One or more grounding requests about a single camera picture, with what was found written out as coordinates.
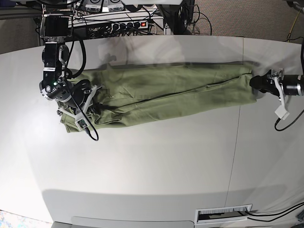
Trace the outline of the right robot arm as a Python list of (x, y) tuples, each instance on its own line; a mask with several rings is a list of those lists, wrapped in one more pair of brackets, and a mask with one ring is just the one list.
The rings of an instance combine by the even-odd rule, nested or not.
[[(74, 119), (76, 124), (89, 125), (100, 115), (95, 94), (101, 83), (86, 66), (86, 49), (80, 36), (74, 33), (75, 11), (82, 7), (80, 0), (56, 0), (41, 2), (43, 14), (40, 36), (45, 39), (42, 53), (43, 80), (39, 84), (41, 94), (47, 100), (55, 100), (59, 113)], [(68, 68), (72, 48), (65, 44), (66, 38), (77, 38), (82, 51), (82, 66), (73, 73)]]

